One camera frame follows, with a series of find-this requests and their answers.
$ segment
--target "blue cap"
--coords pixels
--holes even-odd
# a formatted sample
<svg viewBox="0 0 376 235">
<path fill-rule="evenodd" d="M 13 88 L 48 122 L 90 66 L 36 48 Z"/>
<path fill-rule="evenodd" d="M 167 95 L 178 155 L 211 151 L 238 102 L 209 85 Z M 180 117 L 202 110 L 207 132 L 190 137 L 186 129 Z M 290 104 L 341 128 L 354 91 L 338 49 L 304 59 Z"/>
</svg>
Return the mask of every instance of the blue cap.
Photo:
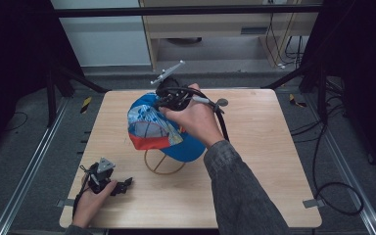
<svg viewBox="0 0 376 235">
<path fill-rule="evenodd" d="M 127 113 L 127 130 L 135 149 L 160 149 L 184 163 L 196 160 L 206 147 L 175 121 L 157 111 L 154 104 L 158 99 L 155 93 L 147 93 L 137 99 Z"/>
</svg>

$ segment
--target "person's left hand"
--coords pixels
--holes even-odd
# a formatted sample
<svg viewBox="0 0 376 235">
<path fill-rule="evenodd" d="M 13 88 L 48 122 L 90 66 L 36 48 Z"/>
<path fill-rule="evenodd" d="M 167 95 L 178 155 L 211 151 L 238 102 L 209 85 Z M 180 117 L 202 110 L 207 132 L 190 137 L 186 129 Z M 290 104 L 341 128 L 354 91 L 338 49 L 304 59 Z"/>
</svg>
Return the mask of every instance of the person's left hand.
<svg viewBox="0 0 376 235">
<path fill-rule="evenodd" d="M 111 181 L 99 194 L 93 193 L 91 189 L 85 190 L 81 195 L 80 200 L 78 201 L 75 215 L 72 219 L 71 224 L 81 228 L 87 228 L 90 225 L 93 217 L 103 206 L 106 199 L 109 198 L 110 194 L 113 192 L 117 184 L 117 181 Z"/>
</svg>

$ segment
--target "gray sleeve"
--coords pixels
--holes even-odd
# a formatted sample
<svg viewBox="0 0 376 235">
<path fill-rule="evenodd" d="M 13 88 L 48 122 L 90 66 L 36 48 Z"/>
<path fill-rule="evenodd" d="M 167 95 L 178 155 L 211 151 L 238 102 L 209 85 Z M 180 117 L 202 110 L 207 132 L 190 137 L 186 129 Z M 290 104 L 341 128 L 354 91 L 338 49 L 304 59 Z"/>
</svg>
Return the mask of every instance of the gray sleeve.
<svg viewBox="0 0 376 235">
<path fill-rule="evenodd" d="M 70 225 L 67 228 L 65 235 L 93 235 L 93 234 L 84 228 Z"/>
<path fill-rule="evenodd" d="M 212 145 L 204 163 L 219 234 L 290 234 L 279 210 L 228 141 Z"/>
</svg>

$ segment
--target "wall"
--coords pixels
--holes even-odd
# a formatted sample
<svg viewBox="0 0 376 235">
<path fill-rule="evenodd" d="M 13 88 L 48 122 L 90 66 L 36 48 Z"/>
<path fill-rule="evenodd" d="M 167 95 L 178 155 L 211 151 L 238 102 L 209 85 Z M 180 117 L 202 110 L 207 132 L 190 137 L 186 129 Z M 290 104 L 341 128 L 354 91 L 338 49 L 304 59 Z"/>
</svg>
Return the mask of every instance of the wall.
<svg viewBox="0 0 376 235">
<path fill-rule="evenodd" d="M 55 9 L 139 7 L 137 0 L 52 0 Z M 150 66 L 141 17 L 60 19 L 84 68 Z"/>
</svg>

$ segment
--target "wooden tabletop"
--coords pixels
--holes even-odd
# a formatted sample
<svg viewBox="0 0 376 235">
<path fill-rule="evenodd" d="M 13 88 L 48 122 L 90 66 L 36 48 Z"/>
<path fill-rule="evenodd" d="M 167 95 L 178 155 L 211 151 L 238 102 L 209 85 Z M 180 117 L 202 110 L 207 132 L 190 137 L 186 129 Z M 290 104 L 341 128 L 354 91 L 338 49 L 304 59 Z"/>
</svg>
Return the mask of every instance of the wooden tabletop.
<svg viewBox="0 0 376 235">
<path fill-rule="evenodd" d="M 110 197 L 92 221 L 103 228 L 215 228 L 211 180 L 203 156 L 171 175 L 147 169 L 145 151 L 134 149 L 127 134 L 127 112 L 146 90 L 111 91 L 104 98 L 81 165 L 90 167 L 104 157 L 117 166 L 111 177 L 134 182 L 126 194 Z M 230 142 L 250 167 L 290 227 L 317 227 L 317 208 L 306 209 L 312 199 L 298 153 L 277 97 L 265 89 L 203 90 L 216 101 L 225 98 L 224 120 Z M 148 165 L 155 166 L 163 154 L 152 150 Z M 159 172 L 177 169 L 180 163 L 167 157 Z M 80 189 L 84 172 L 78 168 L 69 198 Z M 65 207 L 60 224 L 71 224 L 72 207 Z"/>
</svg>

